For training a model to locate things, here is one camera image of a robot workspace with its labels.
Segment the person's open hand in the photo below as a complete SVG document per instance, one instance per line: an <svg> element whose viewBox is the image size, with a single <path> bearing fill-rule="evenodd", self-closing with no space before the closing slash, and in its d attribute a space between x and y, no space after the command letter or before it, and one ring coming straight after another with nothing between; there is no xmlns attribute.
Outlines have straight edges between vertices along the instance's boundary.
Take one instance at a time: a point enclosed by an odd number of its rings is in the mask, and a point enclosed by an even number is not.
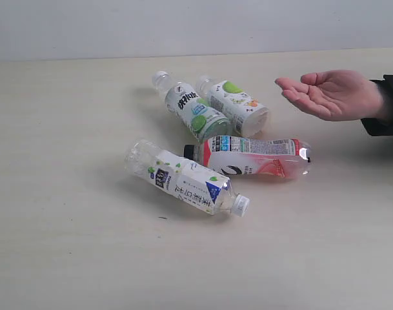
<svg viewBox="0 0 393 310"><path fill-rule="evenodd" d="M352 70L331 70L275 80L282 96L306 114L325 121L374 118L383 102L376 84Z"/></svg>

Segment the black sleeved forearm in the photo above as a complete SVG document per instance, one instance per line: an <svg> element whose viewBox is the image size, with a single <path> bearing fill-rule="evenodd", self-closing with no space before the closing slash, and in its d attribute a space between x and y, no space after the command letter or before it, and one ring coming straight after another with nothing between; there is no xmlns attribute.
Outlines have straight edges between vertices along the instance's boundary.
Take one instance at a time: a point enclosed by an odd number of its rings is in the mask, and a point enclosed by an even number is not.
<svg viewBox="0 0 393 310"><path fill-rule="evenodd" d="M363 118L361 123L371 136L393 136L393 75L372 82L378 87L383 106L374 118Z"/></svg>

